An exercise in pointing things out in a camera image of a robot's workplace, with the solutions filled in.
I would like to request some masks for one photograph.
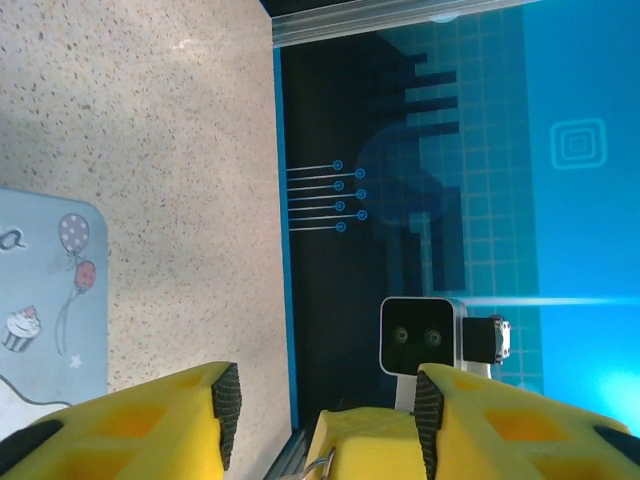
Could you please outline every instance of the light blue placemat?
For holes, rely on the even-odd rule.
[[[0,438],[107,393],[107,256],[91,205],[0,189]]]

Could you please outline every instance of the metal frame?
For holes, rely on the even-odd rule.
[[[286,47],[384,30],[460,15],[514,7],[539,0],[354,0],[275,17],[273,46]]]

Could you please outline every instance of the granite countertop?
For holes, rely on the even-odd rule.
[[[110,388],[238,362],[225,478],[261,478],[290,433],[267,14],[5,2],[0,47],[0,186],[87,201],[109,228]]]

